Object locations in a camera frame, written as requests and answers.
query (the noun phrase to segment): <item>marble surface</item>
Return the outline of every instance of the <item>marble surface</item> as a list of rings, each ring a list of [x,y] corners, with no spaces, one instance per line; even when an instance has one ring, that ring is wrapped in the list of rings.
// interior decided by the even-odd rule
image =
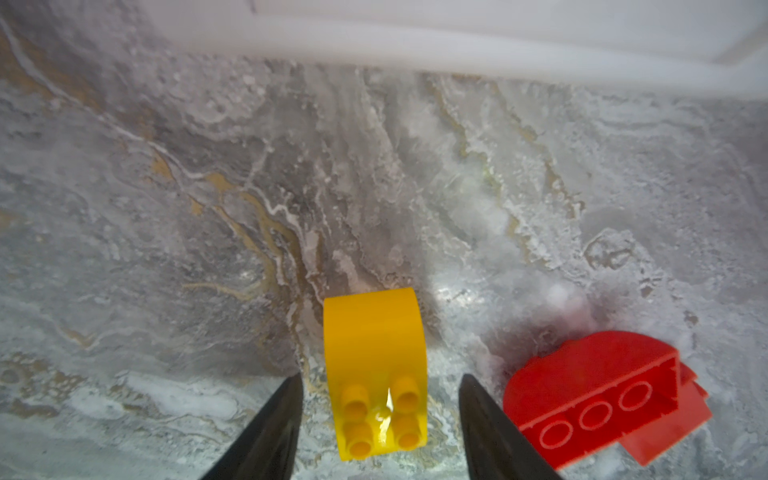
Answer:
[[[294,478],[466,478],[461,374],[601,329],[714,418],[564,478],[768,477],[768,105],[189,55],[133,0],[0,26],[0,478],[196,478],[295,372]],[[429,443],[342,463],[323,299],[401,286]]]

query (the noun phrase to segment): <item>red lego brick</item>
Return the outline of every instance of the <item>red lego brick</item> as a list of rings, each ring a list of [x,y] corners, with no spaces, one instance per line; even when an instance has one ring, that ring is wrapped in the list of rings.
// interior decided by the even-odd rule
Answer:
[[[629,442],[639,462],[650,461],[682,438],[667,430],[682,432],[703,418],[673,415],[680,400],[688,402],[690,396],[686,391],[680,397],[681,379],[703,401],[695,378],[666,343],[630,332],[595,333],[566,342],[515,373],[505,391],[504,411],[554,468],[656,425]],[[661,431],[662,437],[653,440]]]

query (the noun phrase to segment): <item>yellow stud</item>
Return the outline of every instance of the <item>yellow stud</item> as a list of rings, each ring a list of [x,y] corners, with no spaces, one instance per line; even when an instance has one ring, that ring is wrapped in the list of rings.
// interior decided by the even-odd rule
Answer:
[[[327,298],[328,390],[342,460],[427,443],[427,350],[411,288]]]

